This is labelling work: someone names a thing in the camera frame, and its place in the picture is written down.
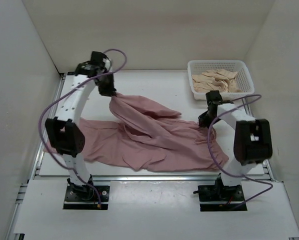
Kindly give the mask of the pink trousers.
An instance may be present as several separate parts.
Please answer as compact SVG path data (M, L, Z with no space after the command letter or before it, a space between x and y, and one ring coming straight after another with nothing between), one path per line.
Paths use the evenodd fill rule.
M216 171L208 150L208 130L149 98L117 93L109 102L116 121L79 120L86 162L150 172ZM212 130L211 149L223 166L229 157Z

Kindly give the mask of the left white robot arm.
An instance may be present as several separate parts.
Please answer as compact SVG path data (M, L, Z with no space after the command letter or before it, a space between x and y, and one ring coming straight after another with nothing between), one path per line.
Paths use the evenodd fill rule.
M45 121L49 143L65 162L70 177L67 182L71 191L83 201L89 201L98 192L87 170L82 151L86 138L79 129L84 106L94 88L106 97L116 95L112 62L103 52L93 51L90 60L80 63L71 85L72 93L64 97L53 118Z

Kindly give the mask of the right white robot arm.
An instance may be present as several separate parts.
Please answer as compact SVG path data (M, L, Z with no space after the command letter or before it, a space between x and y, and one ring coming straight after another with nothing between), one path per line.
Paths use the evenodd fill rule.
M198 123L207 129L207 148L220 174L214 185L199 187L198 194L203 202L242 201L242 179L247 178L251 169L272 157L270 123L248 115L241 105L224 100L218 90L206 93L205 97L207 111L198 117ZM217 162L212 151L213 125L220 120L234 130L234 157L226 167Z

